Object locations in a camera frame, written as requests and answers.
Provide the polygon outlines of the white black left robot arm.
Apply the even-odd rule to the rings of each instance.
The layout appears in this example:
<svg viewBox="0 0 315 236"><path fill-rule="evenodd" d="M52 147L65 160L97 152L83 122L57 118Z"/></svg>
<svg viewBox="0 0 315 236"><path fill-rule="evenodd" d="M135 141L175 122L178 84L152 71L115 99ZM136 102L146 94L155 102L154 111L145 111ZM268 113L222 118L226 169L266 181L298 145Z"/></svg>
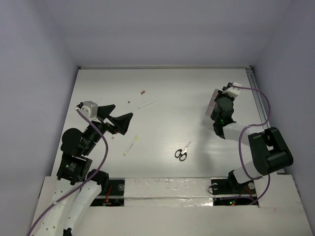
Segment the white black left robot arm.
<svg viewBox="0 0 315 236"><path fill-rule="evenodd" d="M71 128L63 133L62 158L51 203L34 222L33 226L38 229L30 230L30 236L73 235L96 196L110 192L109 174L101 171L106 157L92 170L88 155L100 140L106 147L104 154L108 154L106 132L126 134L133 113L113 117L115 107L114 104L99 106L91 101L76 106L75 111L89 125L84 131Z"/></svg>

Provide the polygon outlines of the pale yellow highlighter pen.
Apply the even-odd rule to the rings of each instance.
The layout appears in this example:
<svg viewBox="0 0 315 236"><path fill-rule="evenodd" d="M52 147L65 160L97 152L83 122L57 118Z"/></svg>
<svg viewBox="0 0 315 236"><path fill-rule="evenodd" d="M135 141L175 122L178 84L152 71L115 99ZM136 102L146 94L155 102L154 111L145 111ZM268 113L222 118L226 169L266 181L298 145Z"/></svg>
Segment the pale yellow highlighter pen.
<svg viewBox="0 0 315 236"><path fill-rule="evenodd" d="M123 153L123 156L126 156L128 154L128 152L130 151L130 149L132 148L132 146L135 144L135 142L138 140L139 136L136 135L134 137L134 139L131 141L131 143L128 145L128 147L126 148L126 150Z"/></svg>

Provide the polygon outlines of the brown cap white marker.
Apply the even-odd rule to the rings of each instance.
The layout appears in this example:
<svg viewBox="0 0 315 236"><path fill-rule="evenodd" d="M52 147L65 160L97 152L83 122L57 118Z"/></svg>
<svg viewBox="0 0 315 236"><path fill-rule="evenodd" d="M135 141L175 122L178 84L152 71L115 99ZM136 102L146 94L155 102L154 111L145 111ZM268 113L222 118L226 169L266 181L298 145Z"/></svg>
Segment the brown cap white marker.
<svg viewBox="0 0 315 236"><path fill-rule="evenodd" d="M135 95L133 98L128 100L128 103L132 103L134 100L138 99L140 96L142 96L145 93L145 91L141 91L140 93L138 93L137 95Z"/></svg>

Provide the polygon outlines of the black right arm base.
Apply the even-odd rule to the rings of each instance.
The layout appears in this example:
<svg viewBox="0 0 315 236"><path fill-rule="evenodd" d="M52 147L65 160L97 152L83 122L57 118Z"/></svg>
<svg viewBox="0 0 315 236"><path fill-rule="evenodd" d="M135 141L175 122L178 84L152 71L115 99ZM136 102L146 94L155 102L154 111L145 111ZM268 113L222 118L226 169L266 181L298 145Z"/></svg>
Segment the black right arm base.
<svg viewBox="0 0 315 236"><path fill-rule="evenodd" d="M213 178L211 179L211 184L207 191L216 195L241 195L249 194L249 190L252 193L256 193L254 181L247 181L245 183L239 184L238 182L233 182L227 178Z"/></svg>

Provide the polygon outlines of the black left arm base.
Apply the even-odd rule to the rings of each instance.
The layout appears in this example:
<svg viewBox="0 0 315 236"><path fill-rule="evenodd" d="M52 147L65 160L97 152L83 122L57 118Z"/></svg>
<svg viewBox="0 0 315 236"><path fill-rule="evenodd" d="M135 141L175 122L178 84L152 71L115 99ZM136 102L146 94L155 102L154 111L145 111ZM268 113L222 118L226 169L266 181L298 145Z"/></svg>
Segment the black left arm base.
<svg viewBox="0 0 315 236"><path fill-rule="evenodd" d="M102 191L90 204L91 207L123 207L125 193L124 178L110 178L108 188Z"/></svg>

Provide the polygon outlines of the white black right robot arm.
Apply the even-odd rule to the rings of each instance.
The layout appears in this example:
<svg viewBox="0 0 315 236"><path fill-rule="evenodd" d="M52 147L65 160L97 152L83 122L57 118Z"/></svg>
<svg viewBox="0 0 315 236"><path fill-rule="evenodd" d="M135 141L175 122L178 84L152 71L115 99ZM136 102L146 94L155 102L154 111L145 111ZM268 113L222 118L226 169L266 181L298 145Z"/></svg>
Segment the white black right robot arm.
<svg viewBox="0 0 315 236"><path fill-rule="evenodd" d="M234 101L244 89L241 84L228 83L214 90L209 103L214 133L222 139L237 141L241 162L227 178L211 181L208 190L213 195L239 194L254 180L293 164L293 156L279 129L264 129L267 120L261 124L241 125L232 118Z"/></svg>

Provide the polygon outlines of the all white marker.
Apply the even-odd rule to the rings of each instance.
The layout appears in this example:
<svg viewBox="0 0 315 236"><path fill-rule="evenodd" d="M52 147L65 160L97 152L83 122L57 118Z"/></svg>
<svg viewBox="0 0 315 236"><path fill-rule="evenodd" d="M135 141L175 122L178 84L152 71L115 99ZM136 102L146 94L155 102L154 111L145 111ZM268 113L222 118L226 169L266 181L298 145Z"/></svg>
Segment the all white marker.
<svg viewBox="0 0 315 236"><path fill-rule="evenodd" d="M144 104L138 106L138 109L145 108L145 107L147 107L147 106L149 106L149 105L151 105L151 104L156 103L157 101L158 101L158 99L151 100L151 101L149 101L149 102L147 102L147 103L144 103Z"/></svg>

